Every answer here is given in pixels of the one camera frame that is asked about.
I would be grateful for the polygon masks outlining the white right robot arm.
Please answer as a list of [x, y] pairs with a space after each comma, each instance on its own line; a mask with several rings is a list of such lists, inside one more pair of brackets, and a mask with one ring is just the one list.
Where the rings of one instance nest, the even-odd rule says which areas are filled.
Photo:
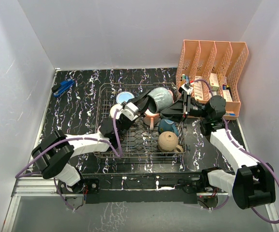
[[203, 169], [200, 186], [210, 192], [219, 188], [233, 196], [241, 209], [274, 203], [276, 200], [275, 180], [269, 165], [246, 154], [243, 146], [231, 137], [223, 116], [226, 101], [217, 95], [207, 103], [200, 103], [189, 95], [183, 95], [174, 103], [160, 110], [161, 117], [174, 122], [182, 122], [187, 116], [200, 117], [200, 130], [203, 136], [216, 147], [230, 163], [234, 174], [220, 167]]

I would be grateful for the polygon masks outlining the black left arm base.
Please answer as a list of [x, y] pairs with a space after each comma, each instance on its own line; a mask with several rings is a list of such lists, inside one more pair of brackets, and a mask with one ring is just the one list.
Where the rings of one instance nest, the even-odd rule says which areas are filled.
[[72, 187], [64, 182], [58, 181], [58, 188], [62, 194], [98, 194], [100, 190], [100, 180], [97, 178], [83, 177]]

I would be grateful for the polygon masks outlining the tan brown mug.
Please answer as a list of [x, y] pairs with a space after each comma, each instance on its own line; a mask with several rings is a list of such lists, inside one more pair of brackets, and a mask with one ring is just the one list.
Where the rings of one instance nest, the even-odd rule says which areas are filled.
[[162, 132], [158, 138], [158, 148], [161, 152], [183, 153], [184, 149], [178, 144], [178, 137], [171, 131]]

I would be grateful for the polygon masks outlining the white mug green inside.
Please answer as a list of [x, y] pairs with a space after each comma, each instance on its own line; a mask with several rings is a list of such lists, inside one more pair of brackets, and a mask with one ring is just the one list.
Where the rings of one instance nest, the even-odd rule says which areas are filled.
[[121, 110], [122, 110], [122, 105], [121, 104], [115, 104], [111, 107], [110, 109], [110, 117], [113, 119], [114, 116], [116, 116], [116, 119], [119, 119], [121, 115]]

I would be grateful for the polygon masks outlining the peach pink speckled mug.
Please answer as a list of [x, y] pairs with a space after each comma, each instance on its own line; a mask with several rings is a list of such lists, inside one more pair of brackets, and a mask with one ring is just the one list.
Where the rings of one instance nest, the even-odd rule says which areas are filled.
[[152, 113], [148, 109], [145, 111], [145, 117], [143, 119], [143, 122], [149, 126], [150, 130], [154, 129], [154, 126], [159, 121], [160, 114], [159, 113]]

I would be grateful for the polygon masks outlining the teal floral mug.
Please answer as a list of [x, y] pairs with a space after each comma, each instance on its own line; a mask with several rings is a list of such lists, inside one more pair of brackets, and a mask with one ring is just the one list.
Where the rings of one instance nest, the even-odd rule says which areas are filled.
[[178, 129], [176, 127], [176, 123], [168, 120], [168, 119], [161, 119], [158, 125], [159, 133], [163, 133], [166, 131], [173, 132], [176, 136], [179, 136]]

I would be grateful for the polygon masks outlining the dark grey-green mug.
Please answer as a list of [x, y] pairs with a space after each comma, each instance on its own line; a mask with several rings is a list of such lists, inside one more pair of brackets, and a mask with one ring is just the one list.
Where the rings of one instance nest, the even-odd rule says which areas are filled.
[[169, 107], [174, 100], [172, 91], [164, 87], [158, 87], [151, 90], [148, 93], [148, 96], [150, 97], [148, 110], [154, 114], [159, 113], [163, 109]]

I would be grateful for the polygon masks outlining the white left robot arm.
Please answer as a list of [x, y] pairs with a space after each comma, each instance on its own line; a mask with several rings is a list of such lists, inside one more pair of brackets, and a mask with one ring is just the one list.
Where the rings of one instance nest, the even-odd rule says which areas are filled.
[[149, 92], [119, 104], [112, 117], [104, 119], [96, 133], [87, 135], [66, 135], [58, 130], [44, 139], [31, 153], [44, 179], [55, 178], [74, 192], [84, 188], [80, 172], [69, 164], [70, 158], [93, 152], [112, 150], [117, 157], [122, 156], [121, 138], [153, 103]]

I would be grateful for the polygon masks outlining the light blue mug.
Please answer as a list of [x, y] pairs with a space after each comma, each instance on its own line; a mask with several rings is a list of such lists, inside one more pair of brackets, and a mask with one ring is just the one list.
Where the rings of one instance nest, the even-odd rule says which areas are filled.
[[134, 95], [131, 92], [123, 91], [117, 95], [116, 102], [118, 104], [121, 104], [121, 103], [127, 102], [128, 100], [133, 99], [133, 98], [134, 98]]

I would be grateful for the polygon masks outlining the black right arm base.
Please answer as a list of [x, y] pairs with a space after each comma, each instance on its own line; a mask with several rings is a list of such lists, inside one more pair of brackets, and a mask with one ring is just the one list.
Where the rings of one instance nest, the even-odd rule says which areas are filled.
[[212, 189], [211, 197], [215, 197], [218, 193], [218, 187], [213, 187], [208, 180], [208, 173], [212, 171], [220, 170], [219, 167], [213, 167], [208, 169], [203, 169], [197, 180], [187, 180], [179, 179], [177, 186], [182, 189], [185, 193], [192, 193], [192, 190], [203, 190], [206, 191], [207, 188]]

